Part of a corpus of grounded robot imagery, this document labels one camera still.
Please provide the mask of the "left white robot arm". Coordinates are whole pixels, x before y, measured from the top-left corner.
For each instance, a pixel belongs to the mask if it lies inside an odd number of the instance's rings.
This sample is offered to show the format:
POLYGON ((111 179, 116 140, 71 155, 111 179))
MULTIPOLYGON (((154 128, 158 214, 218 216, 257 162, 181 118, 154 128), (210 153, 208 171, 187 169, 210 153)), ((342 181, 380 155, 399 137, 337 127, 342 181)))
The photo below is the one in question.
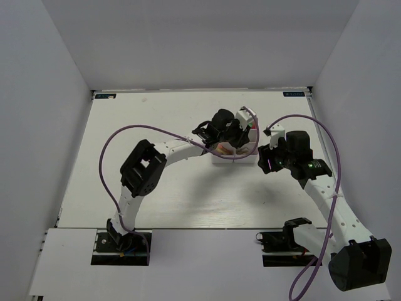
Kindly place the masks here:
POLYGON ((256 124, 256 114, 247 107, 235 114, 221 108, 189 135, 170 133, 172 140, 158 144, 141 140, 120 168, 122 195, 119 199, 111 196, 116 207, 114 216, 107 221, 111 243, 120 251, 141 244, 148 246, 145 235, 135 230, 135 219, 144 197, 156 188, 164 169, 207 153, 218 156, 217 146, 223 142, 239 149, 249 142, 249 131, 256 124))

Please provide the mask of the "orange marker pen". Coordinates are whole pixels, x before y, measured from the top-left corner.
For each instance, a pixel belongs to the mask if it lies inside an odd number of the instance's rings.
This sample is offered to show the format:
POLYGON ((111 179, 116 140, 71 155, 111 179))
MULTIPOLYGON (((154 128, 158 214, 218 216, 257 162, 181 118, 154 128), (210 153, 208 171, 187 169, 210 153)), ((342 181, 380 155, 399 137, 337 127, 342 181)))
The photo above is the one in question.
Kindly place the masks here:
POLYGON ((231 156, 233 154, 233 151, 230 148, 227 148, 222 144, 217 146, 216 151, 222 156, 231 156))

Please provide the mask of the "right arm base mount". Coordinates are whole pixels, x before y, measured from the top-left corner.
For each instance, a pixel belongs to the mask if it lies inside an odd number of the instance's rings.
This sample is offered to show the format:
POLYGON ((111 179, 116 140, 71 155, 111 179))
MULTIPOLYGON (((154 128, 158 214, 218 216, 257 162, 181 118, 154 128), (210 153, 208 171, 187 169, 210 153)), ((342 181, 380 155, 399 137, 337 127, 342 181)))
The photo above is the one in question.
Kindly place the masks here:
POLYGON ((282 231, 259 232, 255 238, 262 247, 263 267, 305 267, 317 260, 306 248, 289 246, 282 231))

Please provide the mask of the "grey eraser block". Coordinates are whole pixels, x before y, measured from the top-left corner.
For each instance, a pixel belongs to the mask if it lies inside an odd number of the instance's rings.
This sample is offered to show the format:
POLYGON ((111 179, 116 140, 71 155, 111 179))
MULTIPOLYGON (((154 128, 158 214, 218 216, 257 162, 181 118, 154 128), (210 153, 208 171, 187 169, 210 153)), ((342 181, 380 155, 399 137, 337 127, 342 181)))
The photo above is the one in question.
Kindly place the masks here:
POLYGON ((241 156, 241 155, 246 155, 246 154, 248 154, 248 153, 249 153, 249 151, 248 151, 247 148, 245 148, 245 149, 237 149, 237 150, 236 150, 236 155, 239 155, 239 156, 241 156))

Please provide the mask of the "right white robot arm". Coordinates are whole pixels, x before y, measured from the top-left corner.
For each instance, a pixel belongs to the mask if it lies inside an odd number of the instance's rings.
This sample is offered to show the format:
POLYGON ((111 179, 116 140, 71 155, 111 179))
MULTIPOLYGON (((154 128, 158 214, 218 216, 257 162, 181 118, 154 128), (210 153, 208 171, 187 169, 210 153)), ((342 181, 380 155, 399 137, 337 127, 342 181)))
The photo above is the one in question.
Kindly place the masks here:
POLYGON ((289 170, 331 226, 322 264, 336 287, 344 292, 385 282, 392 253, 389 242, 375 238, 335 192, 332 171, 323 159, 313 157, 308 133, 277 126, 265 133, 270 143, 259 147, 258 166, 265 174, 289 170))

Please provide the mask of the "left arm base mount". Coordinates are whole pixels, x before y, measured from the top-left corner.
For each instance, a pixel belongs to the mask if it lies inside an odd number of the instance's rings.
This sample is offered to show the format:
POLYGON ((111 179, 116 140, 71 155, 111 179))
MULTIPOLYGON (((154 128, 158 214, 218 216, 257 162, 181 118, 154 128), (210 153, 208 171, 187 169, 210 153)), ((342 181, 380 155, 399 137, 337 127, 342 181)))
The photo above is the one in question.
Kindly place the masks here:
POLYGON ((128 235, 121 246, 107 232, 96 234, 91 256, 92 266, 148 266, 145 240, 137 235, 128 235))

